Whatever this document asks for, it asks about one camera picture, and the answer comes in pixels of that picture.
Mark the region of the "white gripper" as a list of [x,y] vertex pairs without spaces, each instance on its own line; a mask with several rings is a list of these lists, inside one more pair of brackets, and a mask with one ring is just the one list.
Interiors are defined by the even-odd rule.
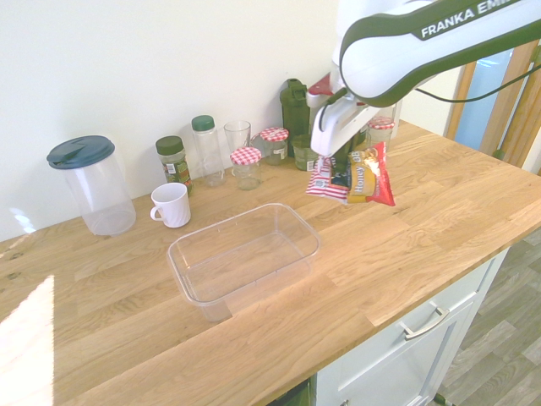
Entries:
[[377,113],[377,107],[359,106],[352,96],[325,104],[316,114],[310,148],[318,153],[319,168],[335,166],[338,152]]

